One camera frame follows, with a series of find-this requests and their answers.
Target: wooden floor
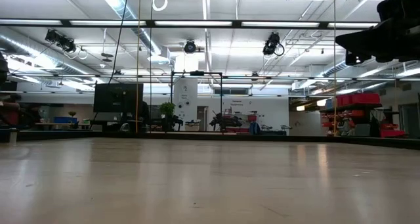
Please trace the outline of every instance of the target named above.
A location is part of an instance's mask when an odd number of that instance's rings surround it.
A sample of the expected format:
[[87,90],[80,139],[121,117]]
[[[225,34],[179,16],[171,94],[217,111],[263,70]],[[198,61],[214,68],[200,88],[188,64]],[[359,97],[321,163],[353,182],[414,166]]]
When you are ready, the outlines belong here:
[[420,151],[74,139],[0,147],[0,223],[420,223]]

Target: white column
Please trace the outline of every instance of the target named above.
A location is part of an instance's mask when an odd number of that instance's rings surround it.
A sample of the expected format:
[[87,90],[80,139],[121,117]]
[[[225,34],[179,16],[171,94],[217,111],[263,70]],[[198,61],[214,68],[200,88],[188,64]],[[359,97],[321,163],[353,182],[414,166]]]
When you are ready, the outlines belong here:
[[[176,72],[191,72],[198,70],[198,59],[194,55],[180,55],[177,56],[175,61]],[[185,122],[191,120],[197,120],[197,90],[198,80],[197,79],[179,79],[174,77],[174,93],[173,103],[175,104],[175,115],[179,116]]]

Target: black monitor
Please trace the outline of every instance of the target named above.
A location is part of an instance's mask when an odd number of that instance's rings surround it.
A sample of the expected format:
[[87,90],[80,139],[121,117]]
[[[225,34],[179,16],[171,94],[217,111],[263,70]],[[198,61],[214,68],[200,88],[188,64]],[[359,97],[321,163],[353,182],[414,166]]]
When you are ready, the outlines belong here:
[[138,113],[142,112],[143,84],[111,83],[98,84],[94,91],[94,112],[135,113],[138,100]]

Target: door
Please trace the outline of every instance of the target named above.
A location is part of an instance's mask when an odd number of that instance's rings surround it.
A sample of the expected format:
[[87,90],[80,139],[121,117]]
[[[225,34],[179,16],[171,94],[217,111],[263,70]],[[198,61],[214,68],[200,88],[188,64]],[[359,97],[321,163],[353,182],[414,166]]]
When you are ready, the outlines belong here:
[[420,138],[420,126],[419,126],[419,108],[416,104],[407,104],[402,105],[402,120],[403,127],[402,129],[409,135],[412,139]]
[[208,106],[197,106],[197,119],[201,120],[199,122],[199,130],[207,131],[207,111]]

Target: blue box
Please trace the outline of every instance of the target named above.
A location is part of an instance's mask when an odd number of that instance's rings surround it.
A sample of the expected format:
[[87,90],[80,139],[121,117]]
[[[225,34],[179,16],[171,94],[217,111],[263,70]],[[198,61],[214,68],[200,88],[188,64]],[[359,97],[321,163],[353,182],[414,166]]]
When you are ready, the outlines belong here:
[[77,118],[71,118],[71,117],[67,117],[67,116],[56,116],[54,117],[54,123],[76,123],[77,122]]
[[325,103],[325,108],[326,109],[333,108],[333,100],[332,99],[327,99],[327,102]]

